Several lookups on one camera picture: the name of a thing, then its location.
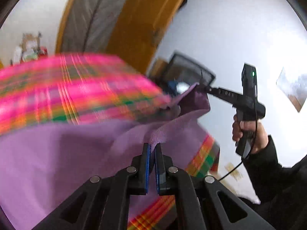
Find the black cable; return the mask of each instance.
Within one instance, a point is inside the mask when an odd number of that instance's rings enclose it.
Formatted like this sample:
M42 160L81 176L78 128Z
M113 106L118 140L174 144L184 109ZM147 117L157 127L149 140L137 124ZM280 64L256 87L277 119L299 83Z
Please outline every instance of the black cable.
M255 142L256 142L256 137L257 137L257 130L258 130L258 116L257 116L257 109L256 109L256 101L257 101L257 97L254 101L254 108L255 108L255 115L256 115L256 127L255 127L255 134L254 134L254 137L253 137L253 143L251 145L251 149L250 151L248 152L247 156L245 159L248 159L250 154L251 154L251 151L253 150L254 148L254 145L255 145ZM232 172L234 172L241 164L243 163L243 160L236 166L234 167L231 171L229 171L226 175L224 175L222 178L219 179L219 181L223 180L225 177L227 177L228 175L230 175Z

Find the person's hand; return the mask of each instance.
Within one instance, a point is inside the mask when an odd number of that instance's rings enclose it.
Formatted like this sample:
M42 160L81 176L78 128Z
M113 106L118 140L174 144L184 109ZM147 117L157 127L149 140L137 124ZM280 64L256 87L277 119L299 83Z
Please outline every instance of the person's hand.
M234 141L236 142L239 141L240 138L243 136L242 130L255 132L256 130L255 121L238 122L237 115L234 115L233 119L234 123L232 124L232 139ZM268 142L269 142L268 134L266 133L262 123L258 121L256 140L254 148L251 150L251 154L256 154L260 150L264 149L268 145Z

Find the black handle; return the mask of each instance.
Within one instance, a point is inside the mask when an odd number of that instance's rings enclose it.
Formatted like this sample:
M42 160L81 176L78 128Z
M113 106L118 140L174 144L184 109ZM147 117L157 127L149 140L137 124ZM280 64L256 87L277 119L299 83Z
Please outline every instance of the black handle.
M238 122L243 121L253 121L256 120L255 116L251 116L247 113L243 113L239 110L237 110L237 117L238 117ZM235 152L240 155L243 159L247 157L248 153L251 150L251 142L254 136L254 132L251 131L242 131L243 136L241 139L236 142L236 150Z

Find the plaid fabric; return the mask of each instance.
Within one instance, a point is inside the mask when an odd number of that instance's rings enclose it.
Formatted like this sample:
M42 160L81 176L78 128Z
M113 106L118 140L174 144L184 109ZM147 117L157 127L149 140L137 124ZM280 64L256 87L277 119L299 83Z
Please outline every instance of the plaid fabric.
M0 71L0 135L48 121L139 120L169 100L116 56L57 55ZM204 177L209 169L217 170L218 150L208 137L186 171ZM173 196L160 197L128 229L163 229L159 221L174 205Z

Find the person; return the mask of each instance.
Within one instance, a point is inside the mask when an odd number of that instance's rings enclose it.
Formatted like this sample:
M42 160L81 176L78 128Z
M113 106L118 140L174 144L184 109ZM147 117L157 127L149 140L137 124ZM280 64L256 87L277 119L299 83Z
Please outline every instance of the person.
M242 130L255 132L256 124L239 122L235 115L232 128L232 139L239 141ZM307 229L307 156L292 168L282 167L273 139L259 121L254 148L243 164L261 203L242 200L277 230Z

